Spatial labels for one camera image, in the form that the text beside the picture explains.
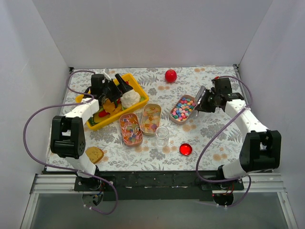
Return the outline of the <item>bread slice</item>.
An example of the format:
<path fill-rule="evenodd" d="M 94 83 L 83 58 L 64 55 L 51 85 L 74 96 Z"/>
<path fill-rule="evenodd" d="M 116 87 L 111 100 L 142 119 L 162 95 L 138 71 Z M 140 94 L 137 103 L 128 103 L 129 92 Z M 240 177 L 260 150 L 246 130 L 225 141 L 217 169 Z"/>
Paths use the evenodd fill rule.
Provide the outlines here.
<path fill-rule="evenodd" d="M 89 160 L 96 164 L 98 163 L 104 156 L 104 152 L 95 146 L 89 147 L 86 151 L 85 151 L 86 155 L 88 156 Z"/>

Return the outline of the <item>tray of star candies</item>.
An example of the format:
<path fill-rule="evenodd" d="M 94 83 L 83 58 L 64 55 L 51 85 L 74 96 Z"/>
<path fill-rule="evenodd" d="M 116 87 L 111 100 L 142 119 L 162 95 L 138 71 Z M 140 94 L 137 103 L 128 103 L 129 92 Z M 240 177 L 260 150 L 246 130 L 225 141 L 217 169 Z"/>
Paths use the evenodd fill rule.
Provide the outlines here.
<path fill-rule="evenodd" d="M 183 125 L 190 118 L 195 107 L 195 98 L 187 94 L 183 95 L 171 109 L 169 118 L 172 122 Z"/>

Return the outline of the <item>red apple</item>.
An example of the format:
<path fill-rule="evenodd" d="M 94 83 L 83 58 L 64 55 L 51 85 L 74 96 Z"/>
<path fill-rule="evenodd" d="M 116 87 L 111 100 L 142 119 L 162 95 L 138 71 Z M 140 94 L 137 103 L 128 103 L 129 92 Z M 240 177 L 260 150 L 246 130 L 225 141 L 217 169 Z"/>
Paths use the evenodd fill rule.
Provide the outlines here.
<path fill-rule="evenodd" d="M 165 77 L 166 82 L 174 83 L 177 79 L 177 73 L 176 73 L 175 70 L 169 69 L 169 70 L 166 71 L 164 77 Z"/>

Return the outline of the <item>tray of pale jelly candies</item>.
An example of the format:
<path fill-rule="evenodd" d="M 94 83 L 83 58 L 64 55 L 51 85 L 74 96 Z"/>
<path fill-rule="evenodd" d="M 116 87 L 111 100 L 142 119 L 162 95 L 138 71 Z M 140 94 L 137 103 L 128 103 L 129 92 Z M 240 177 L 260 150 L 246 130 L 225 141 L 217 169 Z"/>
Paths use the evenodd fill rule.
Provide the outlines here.
<path fill-rule="evenodd" d="M 144 135 L 154 136 L 160 126 L 162 108 L 158 104 L 144 106 L 140 129 Z"/>

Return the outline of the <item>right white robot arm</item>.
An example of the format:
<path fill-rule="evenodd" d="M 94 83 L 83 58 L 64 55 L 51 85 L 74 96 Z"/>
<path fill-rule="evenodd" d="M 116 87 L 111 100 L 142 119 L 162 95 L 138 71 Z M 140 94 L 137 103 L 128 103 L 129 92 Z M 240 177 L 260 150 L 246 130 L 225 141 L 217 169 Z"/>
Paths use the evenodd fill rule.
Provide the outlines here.
<path fill-rule="evenodd" d="M 232 91 L 231 76 L 212 79 L 213 87 L 201 86 L 195 97 L 197 112 L 213 113 L 221 108 L 231 120 L 218 131 L 220 134 L 231 123 L 235 123 L 243 135 L 239 158 L 218 167 L 215 178 L 198 178 L 216 183 L 220 189 L 228 189 L 233 181 L 249 173 L 279 168 L 282 136 L 277 130 L 263 125 L 251 111 L 251 102 L 246 102 L 240 93 Z"/>

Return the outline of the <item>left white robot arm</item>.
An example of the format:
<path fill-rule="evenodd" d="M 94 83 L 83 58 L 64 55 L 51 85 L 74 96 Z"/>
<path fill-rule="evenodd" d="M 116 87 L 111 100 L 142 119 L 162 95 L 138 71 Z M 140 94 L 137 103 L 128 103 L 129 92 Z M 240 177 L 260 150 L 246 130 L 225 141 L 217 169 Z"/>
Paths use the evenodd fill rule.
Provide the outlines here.
<path fill-rule="evenodd" d="M 118 84 L 104 74 L 94 73 L 91 86 L 81 93 L 83 99 L 64 116 L 55 116 L 51 125 L 51 152 L 67 159 L 73 170 L 85 177 L 85 185 L 96 191 L 101 187 L 101 178 L 96 176 L 97 166 L 90 161 L 85 151 L 84 124 L 99 111 L 106 100 L 116 102 L 133 90 L 119 74 L 115 75 Z"/>

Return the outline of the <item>clear glass jar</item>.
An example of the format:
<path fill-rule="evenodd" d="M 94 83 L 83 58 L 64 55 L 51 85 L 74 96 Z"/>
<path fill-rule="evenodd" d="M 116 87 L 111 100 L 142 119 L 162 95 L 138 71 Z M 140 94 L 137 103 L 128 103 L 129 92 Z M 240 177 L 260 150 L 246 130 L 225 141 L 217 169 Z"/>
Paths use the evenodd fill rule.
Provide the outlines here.
<path fill-rule="evenodd" d="M 169 130 L 160 126 L 155 131 L 155 143 L 158 147 L 165 147 L 169 142 Z"/>

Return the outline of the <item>red jar lid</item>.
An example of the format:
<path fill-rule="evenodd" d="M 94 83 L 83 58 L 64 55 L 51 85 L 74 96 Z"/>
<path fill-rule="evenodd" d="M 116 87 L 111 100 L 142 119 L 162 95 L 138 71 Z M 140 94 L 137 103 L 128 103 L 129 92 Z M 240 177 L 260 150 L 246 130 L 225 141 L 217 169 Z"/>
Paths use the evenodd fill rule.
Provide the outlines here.
<path fill-rule="evenodd" d="M 193 149 L 188 143 L 183 143 L 179 147 L 179 152 L 184 156 L 189 156 Z"/>

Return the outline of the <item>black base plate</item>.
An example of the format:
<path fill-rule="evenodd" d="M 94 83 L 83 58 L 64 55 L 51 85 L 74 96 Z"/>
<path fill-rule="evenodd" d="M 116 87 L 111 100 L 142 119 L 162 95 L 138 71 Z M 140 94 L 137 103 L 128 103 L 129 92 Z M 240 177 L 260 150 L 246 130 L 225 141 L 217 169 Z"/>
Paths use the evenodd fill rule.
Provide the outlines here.
<path fill-rule="evenodd" d="M 241 181 L 210 183 L 199 179 L 195 171 L 104 171 L 103 181 L 76 177 L 74 191 L 103 192 L 104 201 L 194 199 L 212 201 L 212 192 L 228 187 L 244 189 Z"/>

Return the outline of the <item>yellow plastic basket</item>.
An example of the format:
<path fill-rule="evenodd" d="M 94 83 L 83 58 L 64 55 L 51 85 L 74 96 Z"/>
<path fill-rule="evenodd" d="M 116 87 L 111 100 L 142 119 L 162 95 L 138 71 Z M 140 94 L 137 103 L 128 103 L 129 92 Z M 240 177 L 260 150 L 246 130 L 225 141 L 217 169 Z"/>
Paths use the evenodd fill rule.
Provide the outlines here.
<path fill-rule="evenodd" d="M 87 126 L 94 131 L 118 120 L 123 114 L 144 107 L 149 101 L 146 92 L 130 73 L 116 74 L 115 79 L 106 73 L 94 73 L 91 86 L 85 93 L 94 95 L 99 101 L 100 109 L 87 121 Z"/>

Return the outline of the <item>tray of wrapped candies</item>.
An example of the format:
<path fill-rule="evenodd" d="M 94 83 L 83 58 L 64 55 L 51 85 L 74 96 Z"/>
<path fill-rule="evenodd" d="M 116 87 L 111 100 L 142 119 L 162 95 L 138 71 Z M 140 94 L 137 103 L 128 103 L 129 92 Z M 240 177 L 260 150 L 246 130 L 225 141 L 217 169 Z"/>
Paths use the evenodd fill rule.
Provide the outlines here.
<path fill-rule="evenodd" d="M 127 147 L 139 146 L 143 141 L 139 120 L 134 113 L 123 114 L 120 119 L 122 139 Z"/>

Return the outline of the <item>metal scoop spoon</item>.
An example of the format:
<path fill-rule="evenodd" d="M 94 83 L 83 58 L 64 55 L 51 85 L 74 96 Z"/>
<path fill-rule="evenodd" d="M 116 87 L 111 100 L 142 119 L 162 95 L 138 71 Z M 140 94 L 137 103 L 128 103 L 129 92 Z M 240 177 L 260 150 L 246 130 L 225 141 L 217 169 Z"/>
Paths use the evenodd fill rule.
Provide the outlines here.
<path fill-rule="evenodd" d="M 206 94 L 206 87 L 204 85 L 202 85 L 195 97 L 195 111 L 197 112 L 196 116 L 198 116 L 199 112 L 201 111 L 201 106 L 204 103 L 204 97 Z"/>

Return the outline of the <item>floral table mat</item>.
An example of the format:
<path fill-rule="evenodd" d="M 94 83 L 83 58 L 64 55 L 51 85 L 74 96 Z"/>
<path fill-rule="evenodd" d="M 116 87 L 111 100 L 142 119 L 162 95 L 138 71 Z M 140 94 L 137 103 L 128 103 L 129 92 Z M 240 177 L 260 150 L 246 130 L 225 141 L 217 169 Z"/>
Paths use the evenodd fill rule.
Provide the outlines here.
<path fill-rule="evenodd" d="M 196 96 L 200 86 L 212 87 L 211 80 L 217 76 L 235 77 L 233 67 L 178 67 L 177 80 L 165 81 L 166 68 L 119 68 L 110 69 L 110 76 L 130 73 L 149 97 L 149 102 L 162 108 L 161 125 L 169 130 L 167 146 L 160 148 L 155 138 L 145 136 L 136 147 L 127 147 L 122 139 L 120 124 L 115 121 L 100 130 L 84 127 L 86 147 L 98 147 L 104 157 L 98 162 L 104 171 L 148 170 L 215 170 L 239 157 L 243 145 L 242 133 L 231 123 L 218 134 L 230 117 L 221 109 L 215 113 L 192 112 L 183 125 L 169 118 L 171 109 L 183 95 Z M 179 152 L 179 147 L 188 143 L 193 151 L 189 156 Z"/>

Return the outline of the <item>red chili pepper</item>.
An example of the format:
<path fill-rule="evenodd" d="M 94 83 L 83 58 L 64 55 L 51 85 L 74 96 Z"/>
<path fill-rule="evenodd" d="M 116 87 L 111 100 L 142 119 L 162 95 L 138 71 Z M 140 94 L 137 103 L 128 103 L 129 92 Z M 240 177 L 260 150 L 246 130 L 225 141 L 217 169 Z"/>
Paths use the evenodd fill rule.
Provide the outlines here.
<path fill-rule="evenodd" d="M 98 113 L 98 116 L 99 116 L 99 117 L 105 117 L 105 116 L 107 116 L 108 114 L 109 114 L 108 112 L 106 112 L 105 110 L 103 110 L 103 111 L 101 111 L 101 112 Z"/>

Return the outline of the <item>orange bell pepper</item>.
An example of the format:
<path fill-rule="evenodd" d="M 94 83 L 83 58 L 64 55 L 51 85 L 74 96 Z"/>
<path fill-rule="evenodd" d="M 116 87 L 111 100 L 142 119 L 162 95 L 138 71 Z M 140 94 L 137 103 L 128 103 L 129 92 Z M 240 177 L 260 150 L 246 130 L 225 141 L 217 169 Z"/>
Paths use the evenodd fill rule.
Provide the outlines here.
<path fill-rule="evenodd" d="M 109 99 L 107 99 L 103 104 L 103 109 L 105 112 L 109 113 L 110 116 L 114 116 L 122 111 L 122 104 L 119 102 L 117 105 L 115 105 L 115 103 L 112 103 Z"/>

